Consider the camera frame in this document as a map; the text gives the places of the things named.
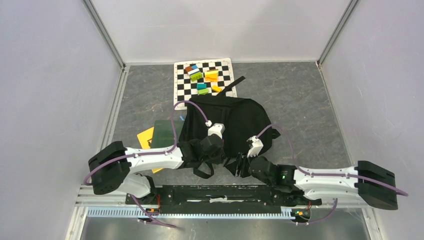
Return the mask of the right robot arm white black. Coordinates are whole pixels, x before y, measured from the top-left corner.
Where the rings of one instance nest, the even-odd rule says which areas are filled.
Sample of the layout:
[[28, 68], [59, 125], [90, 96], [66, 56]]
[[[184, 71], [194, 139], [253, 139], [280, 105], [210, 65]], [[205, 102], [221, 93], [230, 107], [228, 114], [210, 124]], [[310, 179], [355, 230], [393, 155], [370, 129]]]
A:
[[295, 204], [334, 198], [362, 200], [381, 210], [398, 209], [395, 174], [370, 161], [346, 168], [312, 169], [240, 154], [228, 158], [224, 167], [236, 177], [254, 177], [273, 190], [287, 193]]

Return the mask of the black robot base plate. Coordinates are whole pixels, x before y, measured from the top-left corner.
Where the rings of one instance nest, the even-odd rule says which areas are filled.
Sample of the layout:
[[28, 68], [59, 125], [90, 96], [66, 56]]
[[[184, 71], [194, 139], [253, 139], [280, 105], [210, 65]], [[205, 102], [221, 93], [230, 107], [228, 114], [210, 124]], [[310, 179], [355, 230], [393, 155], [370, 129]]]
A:
[[162, 214], [277, 214], [281, 207], [321, 206], [303, 191], [282, 192], [267, 185], [162, 185], [137, 200], [158, 205]]

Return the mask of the dark green book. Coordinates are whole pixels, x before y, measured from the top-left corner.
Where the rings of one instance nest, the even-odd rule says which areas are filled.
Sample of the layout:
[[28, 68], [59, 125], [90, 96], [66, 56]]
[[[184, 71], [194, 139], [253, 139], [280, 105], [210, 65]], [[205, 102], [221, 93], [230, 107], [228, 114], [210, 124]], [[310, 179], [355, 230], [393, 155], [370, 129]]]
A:
[[151, 149], [172, 147], [175, 143], [174, 131], [170, 120], [156, 120], [152, 140]]

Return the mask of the black student backpack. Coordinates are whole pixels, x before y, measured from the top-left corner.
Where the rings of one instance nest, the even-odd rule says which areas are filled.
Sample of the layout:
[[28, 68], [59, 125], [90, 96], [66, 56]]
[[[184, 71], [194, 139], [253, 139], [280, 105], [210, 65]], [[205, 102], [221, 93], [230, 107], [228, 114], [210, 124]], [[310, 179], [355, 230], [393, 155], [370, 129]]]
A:
[[[223, 165], [228, 158], [247, 156], [250, 149], [247, 140], [252, 136], [257, 136], [262, 141], [263, 148], [258, 156], [263, 156], [272, 147], [273, 140], [281, 135], [272, 127], [262, 105], [250, 98], [226, 96], [228, 90], [229, 87], [226, 87], [216, 96], [198, 95], [187, 100], [187, 114], [178, 139], [178, 143], [203, 140], [208, 136], [208, 127], [205, 125], [207, 121], [224, 124]], [[216, 164], [208, 166], [203, 163], [193, 169], [193, 173], [208, 179], [214, 175], [214, 165]]]

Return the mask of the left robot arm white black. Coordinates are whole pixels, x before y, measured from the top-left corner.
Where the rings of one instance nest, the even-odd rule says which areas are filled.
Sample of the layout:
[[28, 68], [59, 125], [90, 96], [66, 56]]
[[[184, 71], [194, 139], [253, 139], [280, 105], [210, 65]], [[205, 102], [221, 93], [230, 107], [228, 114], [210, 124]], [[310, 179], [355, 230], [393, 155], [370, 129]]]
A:
[[223, 157], [224, 141], [217, 134], [149, 149], [124, 147], [122, 141], [115, 141], [89, 159], [84, 183], [92, 186], [95, 195], [119, 191], [151, 204], [157, 190], [152, 178], [140, 172], [160, 168], [195, 170], [202, 164], [220, 164]]

